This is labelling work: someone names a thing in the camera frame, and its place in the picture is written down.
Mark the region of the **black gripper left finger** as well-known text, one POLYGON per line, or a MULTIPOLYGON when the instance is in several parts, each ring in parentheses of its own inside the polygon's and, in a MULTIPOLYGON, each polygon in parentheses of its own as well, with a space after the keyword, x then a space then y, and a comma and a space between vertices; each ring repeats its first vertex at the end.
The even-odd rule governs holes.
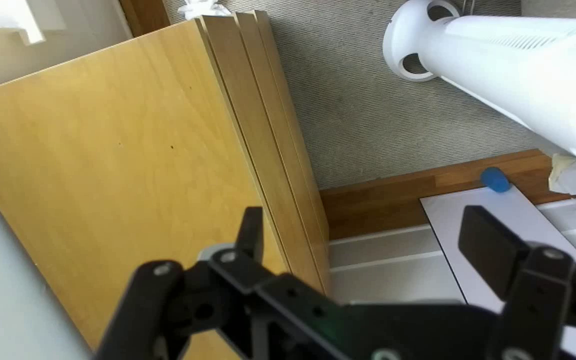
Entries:
POLYGON ((262 264, 262 226, 252 206, 237 239, 209 248, 193 268, 141 264, 95 360, 183 360, 202 332, 217 332, 241 360, 340 358, 340 342, 325 328, 330 300, 262 264))

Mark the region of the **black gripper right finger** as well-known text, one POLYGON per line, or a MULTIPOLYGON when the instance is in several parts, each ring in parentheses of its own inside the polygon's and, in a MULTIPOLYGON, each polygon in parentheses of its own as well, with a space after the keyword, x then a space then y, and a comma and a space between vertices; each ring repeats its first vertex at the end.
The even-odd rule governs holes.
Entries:
POLYGON ((576 260, 514 233, 485 206, 466 206, 458 249, 504 302, 488 353, 496 360, 576 360, 562 348, 576 328, 576 260))

